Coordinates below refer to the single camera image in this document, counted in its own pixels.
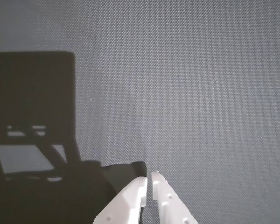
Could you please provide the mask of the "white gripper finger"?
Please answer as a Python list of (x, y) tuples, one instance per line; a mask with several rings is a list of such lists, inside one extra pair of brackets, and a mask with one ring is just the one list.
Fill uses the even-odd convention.
[(128, 183), (95, 217), (95, 224), (139, 224), (147, 201), (147, 177)]
[(159, 172), (152, 172), (153, 200), (158, 204), (161, 224), (198, 224), (187, 206)]

